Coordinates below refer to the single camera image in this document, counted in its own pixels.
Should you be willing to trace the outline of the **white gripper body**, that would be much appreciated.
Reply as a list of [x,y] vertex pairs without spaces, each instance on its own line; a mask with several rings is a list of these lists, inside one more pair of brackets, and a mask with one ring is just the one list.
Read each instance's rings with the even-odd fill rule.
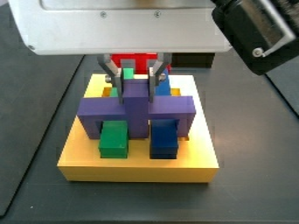
[[211,0],[7,0],[39,55],[217,53],[230,42]]

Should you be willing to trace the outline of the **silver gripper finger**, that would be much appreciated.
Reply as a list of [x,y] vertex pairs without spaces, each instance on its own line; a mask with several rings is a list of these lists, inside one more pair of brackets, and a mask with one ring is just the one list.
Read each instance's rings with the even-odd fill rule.
[[159,52],[158,59],[154,66],[149,68],[149,96],[150,102],[155,98],[155,88],[159,86],[161,82],[165,81],[165,69],[173,62],[173,55],[169,52]]
[[98,56],[98,64],[107,73],[106,82],[113,84],[113,87],[117,89],[117,96],[119,103],[125,103],[125,91],[126,91],[126,79],[125,79],[125,70],[122,67],[118,67],[113,56],[109,53],[101,54]]

